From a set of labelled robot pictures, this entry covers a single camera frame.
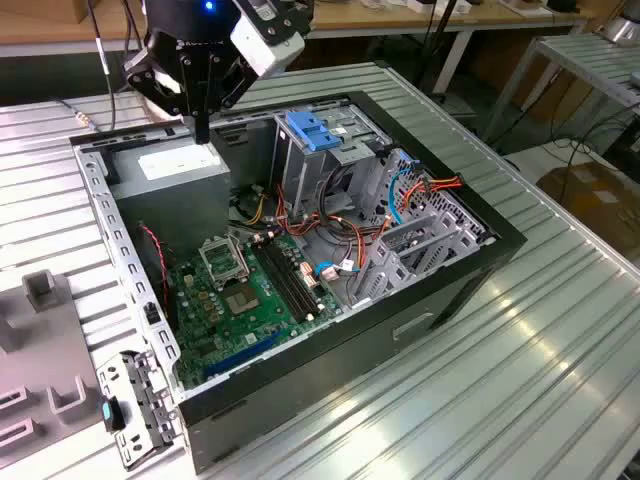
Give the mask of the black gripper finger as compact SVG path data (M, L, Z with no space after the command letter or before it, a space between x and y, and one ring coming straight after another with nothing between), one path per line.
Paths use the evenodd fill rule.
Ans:
M175 48L144 48L124 63L126 80L165 113L181 116L194 142L202 144L202 95L193 62Z
M201 117L202 144L210 141L210 120L220 112L230 110L257 79L258 74L241 55L235 59L210 57L204 113Z

